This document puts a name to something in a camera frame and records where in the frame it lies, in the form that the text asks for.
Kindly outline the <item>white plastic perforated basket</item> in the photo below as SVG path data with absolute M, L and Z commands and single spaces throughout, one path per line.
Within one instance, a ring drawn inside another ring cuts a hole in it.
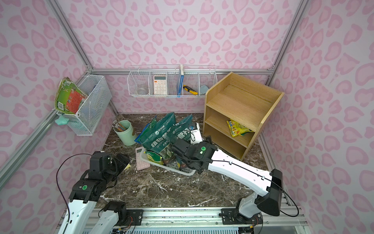
M 190 143 L 192 145 L 194 144 L 197 144 L 199 142 L 202 141 L 202 136 L 201 136 L 201 133 L 200 133 L 200 126 L 198 123 L 194 123 L 192 125 L 194 127 L 194 129 L 192 130 L 192 139 L 190 140 Z M 143 162 L 147 162 L 151 165 L 154 165 L 154 166 L 157 166 L 157 167 L 160 167 L 162 169 L 165 169 L 165 170 L 168 170 L 168 171 L 171 171 L 171 172 L 175 172 L 175 173 L 179 173 L 181 175 L 185 175 L 185 176 L 192 176 L 195 174 L 195 170 L 189 168 L 189 167 L 178 167 L 178 162 L 176 159 L 173 159 L 171 160 L 171 162 L 169 162 L 168 164 L 159 164 L 159 162 L 154 162 L 152 160 L 150 160 L 149 158 L 149 155 L 146 154 L 146 150 L 144 147 L 140 147 L 139 149 L 136 150 L 137 154 L 139 155 L 139 159 Z

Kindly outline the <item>dark green soil bag front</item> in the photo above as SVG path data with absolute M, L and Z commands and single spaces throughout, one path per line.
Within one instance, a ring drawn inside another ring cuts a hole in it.
M 170 143 L 174 144 L 178 139 L 191 140 L 192 131 L 195 129 L 192 119 L 193 115 L 189 115 L 170 128 L 167 135 Z

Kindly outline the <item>dark green soil bag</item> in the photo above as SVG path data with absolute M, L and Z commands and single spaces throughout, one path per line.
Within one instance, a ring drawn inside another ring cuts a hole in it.
M 142 146 L 155 153 L 161 153 L 170 143 L 167 135 L 174 124 L 176 124 L 174 112 L 166 114 L 152 128 Z
M 195 129 L 192 119 L 193 115 L 189 115 L 170 128 L 167 135 L 170 143 L 174 144 L 178 139 L 191 140 L 192 131 Z

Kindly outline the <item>yellow fertilizer packet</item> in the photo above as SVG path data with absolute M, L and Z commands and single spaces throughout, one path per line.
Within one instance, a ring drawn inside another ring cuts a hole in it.
M 253 133 L 254 131 L 250 130 L 249 128 L 239 124 L 236 121 L 230 120 L 227 121 L 229 131 L 232 137 L 237 137 L 237 136 L 243 136 L 247 133 Z

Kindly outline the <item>light green blue soil bag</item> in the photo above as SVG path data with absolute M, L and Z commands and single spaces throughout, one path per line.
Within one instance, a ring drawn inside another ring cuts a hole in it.
M 145 139 L 150 134 L 150 131 L 157 123 L 157 116 L 154 116 L 154 118 L 145 126 L 145 128 L 142 130 L 141 134 L 135 139 L 135 142 L 139 144 L 143 144 Z

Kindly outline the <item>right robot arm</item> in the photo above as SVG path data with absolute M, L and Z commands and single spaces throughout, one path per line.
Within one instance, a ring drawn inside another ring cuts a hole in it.
M 239 200 L 236 213 L 251 218 L 263 212 L 279 216 L 282 198 L 282 172 L 260 170 L 245 164 L 208 141 L 190 144 L 178 139 L 171 147 L 172 151 L 191 169 L 198 172 L 213 171 L 225 175 L 246 187 L 252 195 Z

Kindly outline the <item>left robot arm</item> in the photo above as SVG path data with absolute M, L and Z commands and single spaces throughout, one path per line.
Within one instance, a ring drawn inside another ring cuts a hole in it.
M 67 212 L 59 228 L 60 234 L 82 234 L 101 194 L 117 183 L 118 176 L 130 168 L 130 158 L 124 154 L 111 156 L 103 151 L 91 155 L 89 169 L 73 186 L 68 200 Z M 115 226 L 131 227 L 136 224 L 127 211 L 125 202 L 110 201 L 102 210 L 99 220 L 90 230 L 91 234 L 111 234 Z

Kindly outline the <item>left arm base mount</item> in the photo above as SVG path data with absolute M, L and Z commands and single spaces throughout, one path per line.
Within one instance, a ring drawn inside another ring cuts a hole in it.
M 121 210 L 106 210 L 99 219 L 99 226 L 109 227 L 127 227 L 140 226 L 142 224 L 144 210 L 130 209 L 126 211 Z

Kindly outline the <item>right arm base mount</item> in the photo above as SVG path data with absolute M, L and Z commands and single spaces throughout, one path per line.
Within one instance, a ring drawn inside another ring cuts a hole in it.
M 242 224 L 256 226 L 259 224 L 263 224 L 263 217 L 261 213 L 257 213 L 251 218 L 248 218 L 240 214 L 236 208 L 221 209 L 219 217 L 222 218 L 222 223 L 224 225 Z

